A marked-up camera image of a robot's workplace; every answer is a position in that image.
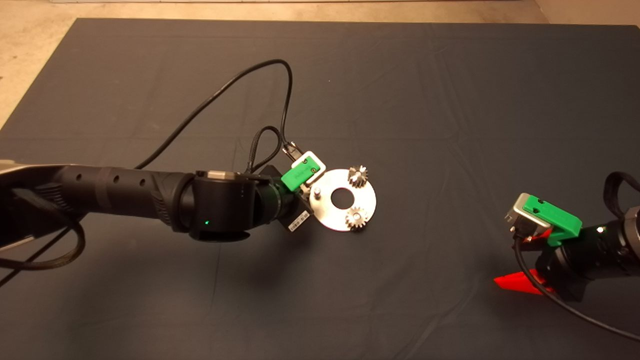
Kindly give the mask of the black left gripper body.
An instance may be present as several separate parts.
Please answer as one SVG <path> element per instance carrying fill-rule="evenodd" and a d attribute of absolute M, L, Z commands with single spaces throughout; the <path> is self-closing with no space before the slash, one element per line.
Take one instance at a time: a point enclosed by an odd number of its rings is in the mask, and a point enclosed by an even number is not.
<path fill-rule="evenodd" d="M 259 182 L 259 223 L 278 221 L 285 230 L 294 232 L 313 214 L 301 190 L 290 190 L 282 181 L 282 174 L 273 165 L 259 172 L 266 178 Z"/>

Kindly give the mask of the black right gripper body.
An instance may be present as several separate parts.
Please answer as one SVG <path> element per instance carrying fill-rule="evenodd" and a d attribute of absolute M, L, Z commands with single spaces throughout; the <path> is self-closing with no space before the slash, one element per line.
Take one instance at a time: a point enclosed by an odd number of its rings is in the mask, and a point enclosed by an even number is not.
<path fill-rule="evenodd" d="M 535 261 L 544 284 L 565 302 L 582 302 L 595 280 L 595 248 L 590 244 L 544 246 Z"/>

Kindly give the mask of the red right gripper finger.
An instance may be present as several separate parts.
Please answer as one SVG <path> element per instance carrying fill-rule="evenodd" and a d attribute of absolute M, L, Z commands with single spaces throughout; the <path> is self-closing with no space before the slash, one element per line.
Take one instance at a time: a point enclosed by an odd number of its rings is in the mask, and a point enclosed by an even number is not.
<path fill-rule="evenodd" d="M 547 243 L 548 238 L 553 233 L 551 228 L 547 228 L 544 232 L 540 232 L 539 234 L 528 235 L 524 239 L 522 239 L 522 243 L 524 244 L 537 244 L 537 243 Z"/>
<path fill-rule="evenodd" d="M 550 286 L 546 285 L 546 280 L 542 278 L 536 269 L 531 269 L 529 272 L 531 276 L 533 276 L 533 278 L 535 278 L 535 280 L 541 284 L 544 289 L 546 289 L 547 292 L 554 292 Z M 498 285 L 499 288 L 507 291 L 521 292 L 537 296 L 542 296 L 543 294 L 530 280 L 528 280 L 523 271 L 497 276 L 493 279 L 493 282 Z"/>

